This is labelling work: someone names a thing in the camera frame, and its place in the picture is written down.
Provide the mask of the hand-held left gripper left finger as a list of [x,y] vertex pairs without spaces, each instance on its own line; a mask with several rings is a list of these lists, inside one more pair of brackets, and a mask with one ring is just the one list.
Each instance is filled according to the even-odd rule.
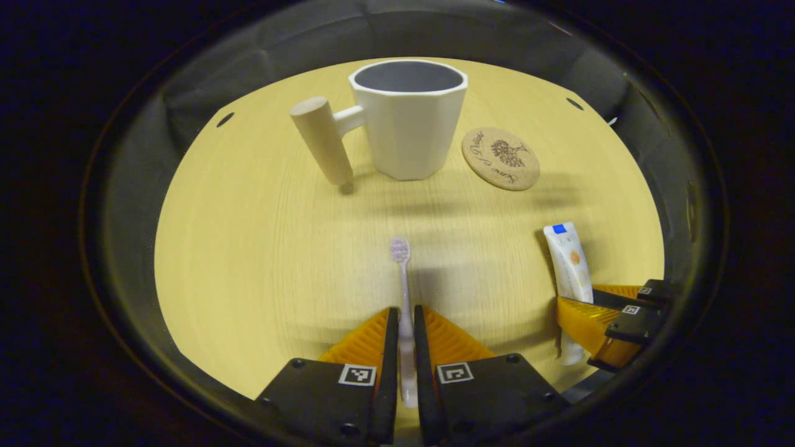
[[304,445],[378,446],[394,441],[399,311],[361,323],[318,359],[293,358],[258,402]]

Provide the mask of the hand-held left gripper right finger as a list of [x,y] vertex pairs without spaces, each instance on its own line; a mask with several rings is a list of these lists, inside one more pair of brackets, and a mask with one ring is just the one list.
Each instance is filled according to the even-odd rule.
[[414,309],[419,420],[427,446],[514,446],[569,402],[519,353],[495,354],[430,307]]

